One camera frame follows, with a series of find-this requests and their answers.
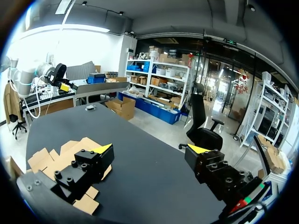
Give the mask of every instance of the yellow tag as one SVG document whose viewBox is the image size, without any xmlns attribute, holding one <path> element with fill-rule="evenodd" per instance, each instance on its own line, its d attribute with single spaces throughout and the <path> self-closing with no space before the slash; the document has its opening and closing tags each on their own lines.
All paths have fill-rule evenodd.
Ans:
<svg viewBox="0 0 299 224">
<path fill-rule="evenodd" d="M 189 146 L 194 152 L 196 152 L 197 154 L 204 153 L 204 152 L 209 152 L 209 151 L 210 151 L 210 150 L 208 150 L 208 149 L 200 148 L 200 147 L 193 146 L 193 145 L 190 145 L 190 144 L 188 144 L 188 146 Z"/>
<path fill-rule="evenodd" d="M 94 148 L 91 149 L 90 151 L 94 151 L 95 153 L 99 153 L 102 154 L 103 152 L 105 152 L 107 149 L 109 149 L 109 147 L 112 145 L 112 143 L 110 143 L 109 145 L 105 145 L 102 147 L 98 147 L 98 148 Z"/>
<path fill-rule="evenodd" d="M 69 87 L 66 84 L 61 83 L 60 89 L 63 91 L 68 92 L 69 91 Z"/>
</svg>

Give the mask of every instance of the white shelving unit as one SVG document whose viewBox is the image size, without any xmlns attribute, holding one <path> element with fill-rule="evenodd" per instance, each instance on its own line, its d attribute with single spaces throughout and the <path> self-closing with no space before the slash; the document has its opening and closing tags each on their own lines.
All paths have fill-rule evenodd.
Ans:
<svg viewBox="0 0 299 224">
<path fill-rule="evenodd" d="M 283 106 L 280 106 L 274 100 L 271 100 L 270 98 L 266 97 L 265 90 L 270 92 L 275 97 L 279 98 L 279 100 L 284 101 L 285 103 L 283 104 Z M 286 112 L 287 112 L 287 108 L 288 108 L 288 103 L 289 103 L 289 100 L 284 98 L 284 96 L 281 95 L 278 91 L 276 91 L 271 85 L 267 84 L 266 82 L 259 82 L 256 86 L 256 93 L 255 93 L 254 103 L 253 103 L 254 106 L 252 106 L 252 108 L 250 110 L 250 114 L 247 117 L 246 124 L 243 127 L 243 129 L 240 133 L 240 136 L 239 136 L 240 142 L 241 142 L 240 147 L 242 147 L 243 145 L 246 145 L 246 146 L 249 145 L 249 143 L 247 143 L 246 140 L 251 132 L 255 132 L 257 134 L 262 135 L 264 138 L 266 138 L 268 141 L 270 141 L 272 145 L 274 145 L 279 137 L 279 134 L 282 131 L 283 126 L 287 126 L 287 124 L 285 122 L 285 116 L 286 116 Z M 280 126 L 275 135 L 275 138 L 271 138 L 271 137 L 257 131 L 254 128 L 254 123 L 256 121 L 256 118 L 258 116 L 258 113 L 259 113 L 259 110 L 260 110 L 262 104 L 274 106 L 276 109 L 278 109 L 278 112 L 281 113 L 281 115 L 283 116 L 282 120 L 279 121 Z"/>
<path fill-rule="evenodd" d="M 186 101 L 186 97 L 187 97 L 187 95 L 185 95 L 185 92 L 187 90 L 187 80 L 188 80 L 189 72 L 190 72 L 189 67 L 184 66 L 184 65 L 179 65 L 179 64 L 154 62 L 153 58 L 150 59 L 150 60 L 129 59 L 129 53 L 128 53 L 127 67 L 128 67 L 128 64 L 133 64 L 133 63 L 137 63 L 137 62 L 139 62 L 139 63 L 149 62 L 149 72 L 126 70 L 126 76 L 133 75 L 134 73 L 142 74 L 143 76 L 147 76 L 146 85 L 141 85 L 141 84 L 136 84 L 136 83 L 130 82 L 132 85 L 136 85 L 136 86 L 140 86 L 140 87 L 145 88 L 145 97 L 143 97 L 143 99 L 147 100 L 149 102 L 155 103 L 157 105 L 163 105 L 159 102 L 156 102 L 156 101 L 153 101 L 153 100 L 147 98 L 148 95 L 152 94 L 152 92 L 154 92 L 154 91 L 164 91 L 164 92 L 167 92 L 167 93 L 171 93 L 174 96 L 180 96 L 181 97 L 181 101 L 180 101 L 180 104 L 179 104 L 179 107 L 178 107 L 179 110 L 180 110 L 182 108 L 184 102 Z M 167 76 L 164 76 L 164 75 L 154 74 L 154 73 L 152 73 L 152 71 L 153 71 L 154 66 L 157 66 L 157 65 L 163 65 L 163 66 L 167 66 L 167 67 L 170 67 L 170 68 L 173 68 L 173 69 L 177 68 L 181 71 L 185 71 L 186 72 L 186 77 L 184 77 L 184 79 L 180 79 L 180 78 L 176 78 L 176 77 L 167 77 Z M 150 82 L 151 82 L 152 76 L 154 76 L 154 77 L 163 77 L 163 78 L 172 79 L 172 80 L 181 82 L 184 85 L 182 93 L 172 91 L 170 89 L 165 89 L 165 88 L 162 88 L 160 86 L 151 85 Z"/>
</svg>

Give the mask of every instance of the office chair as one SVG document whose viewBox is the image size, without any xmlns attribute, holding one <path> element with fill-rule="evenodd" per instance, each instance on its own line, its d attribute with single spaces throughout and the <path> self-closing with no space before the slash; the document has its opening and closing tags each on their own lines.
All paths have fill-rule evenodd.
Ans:
<svg viewBox="0 0 299 224">
<path fill-rule="evenodd" d="M 200 128 L 200 126 L 206 121 L 203 96 L 199 94 L 192 94 L 190 101 L 192 105 L 193 125 L 186 133 L 188 138 L 195 144 L 195 146 L 209 150 L 221 150 L 223 139 L 213 130 L 218 124 L 224 125 L 224 123 L 220 120 L 212 118 L 214 124 L 211 129 Z M 187 147 L 187 144 L 179 144 L 178 146 L 179 149 L 182 149 L 183 147 Z"/>
</svg>

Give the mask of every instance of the ceiling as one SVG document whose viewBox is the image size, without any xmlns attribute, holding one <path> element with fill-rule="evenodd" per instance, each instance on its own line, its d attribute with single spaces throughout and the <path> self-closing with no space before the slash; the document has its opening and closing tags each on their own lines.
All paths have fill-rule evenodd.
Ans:
<svg viewBox="0 0 299 224">
<path fill-rule="evenodd" d="M 60 0 L 43 0 L 37 26 L 62 22 L 55 15 Z M 299 86 L 294 60 L 283 35 L 254 0 L 77 0 L 67 23 L 107 27 L 111 33 L 134 31 L 142 37 L 159 33 L 197 33 L 234 40 L 268 58 L 282 69 L 294 87 Z"/>
</svg>

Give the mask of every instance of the blue crate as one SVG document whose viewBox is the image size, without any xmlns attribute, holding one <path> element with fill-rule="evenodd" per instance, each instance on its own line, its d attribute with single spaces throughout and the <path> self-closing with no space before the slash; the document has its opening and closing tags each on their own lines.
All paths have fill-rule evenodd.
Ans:
<svg viewBox="0 0 299 224">
<path fill-rule="evenodd" d="M 87 82 L 88 82 L 88 84 L 104 83 L 105 77 L 94 78 L 94 77 L 89 76 L 87 79 Z"/>
<path fill-rule="evenodd" d="M 136 101 L 136 103 L 135 103 L 136 108 L 138 108 L 146 113 L 149 113 L 149 114 L 155 116 L 156 118 L 159 118 L 171 125 L 176 123 L 181 116 L 181 111 L 179 111 L 179 110 L 176 110 L 178 112 L 177 114 L 173 114 L 169 111 L 163 110 L 162 108 L 147 102 L 144 99 L 134 98 L 134 97 L 128 96 L 126 94 L 123 94 L 121 92 L 118 93 L 118 99 L 122 100 L 124 96 L 134 99 Z"/>
</svg>

